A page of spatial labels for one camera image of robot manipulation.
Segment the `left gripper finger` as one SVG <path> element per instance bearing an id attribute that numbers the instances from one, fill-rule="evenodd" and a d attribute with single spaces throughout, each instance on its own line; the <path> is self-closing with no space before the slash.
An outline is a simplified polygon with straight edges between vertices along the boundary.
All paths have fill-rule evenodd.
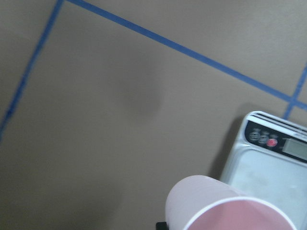
<path id="1" fill-rule="evenodd" d="M 156 230 L 167 230 L 167 223 L 166 222 L 157 222 L 155 224 Z"/>

